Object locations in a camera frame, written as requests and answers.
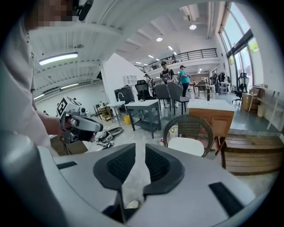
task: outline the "faucet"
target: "faucet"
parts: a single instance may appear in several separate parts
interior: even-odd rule
[[[124,96],[123,96],[123,94],[122,94],[121,92],[119,92],[119,93],[117,94],[118,101],[120,102],[119,94],[121,94],[123,98],[124,98]]]

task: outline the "woman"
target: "woman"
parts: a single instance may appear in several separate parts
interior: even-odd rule
[[[179,67],[179,69],[180,69],[179,76],[181,78],[181,84],[182,84],[182,87],[183,87],[182,96],[185,97],[190,79],[189,79],[189,76],[184,71],[185,67],[183,65],[181,65]]]

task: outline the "fluorescent light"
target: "fluorescent light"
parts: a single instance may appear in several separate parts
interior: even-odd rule
[[[193,25],[191,25],[191,26],[189,27],[190,30],[194,30],[195,28],[196,28],[196,25],[195,25],[195,24],[193,24]]]
[[[57,56],[50,57],[50,58],[47,58],[47,59],[42,59],[42,60],[39,61],[39,64],[41,66],[43,66],[43,65],[51,63],[51,62],[56,62],[56,61],[64,60],[64,59],[72,59],[72,58],[77,58],[77,57],[78,57],[78,53],[69,53],[69,54],[57,55]]]
[[[78,83],[71,84],[71,85],[68,85],[68,86],[65,86],[65,87],[61,87],[61,89],[68,88],[68,87],[72,87],[72,86],[75,86],[75,85],[78,85]]]
[[[41,94],[41,95],[35,97],[34,100],[36,100],[36,99],[38,99],[38,98],[40,98],[40,97],[43,97],[43,96],[44,96],[44,94]]]

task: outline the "black shirt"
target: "black shirt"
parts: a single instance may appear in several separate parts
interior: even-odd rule
[[[171,80],[174,76],[174,71],[171,69],[169,71],[169,69],[167,69],[166,71],[162,71],[160,74],[160,78],[163,78],[163,81],[165,84],[168,83],[169,80]]]

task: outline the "balcony railing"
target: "balcony railing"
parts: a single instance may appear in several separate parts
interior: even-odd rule
[[[161,62],[167,62],[167,65],[170,65],[173,63],[180,63],[180,62],[186,62],[186,61],[190,61],[194,59],[204,59],[204,58],[217,58],[216,48],[202,49],[202,50],[197,50],[197,51],[189,51],[189,52],[181,53],[181,54],[175,55],[174,57],[170,56],[170,57],[161,59],[145,67],[137,66],[137,68],[143,71],[144,73],[146,73],[146,72],[161,68]]]

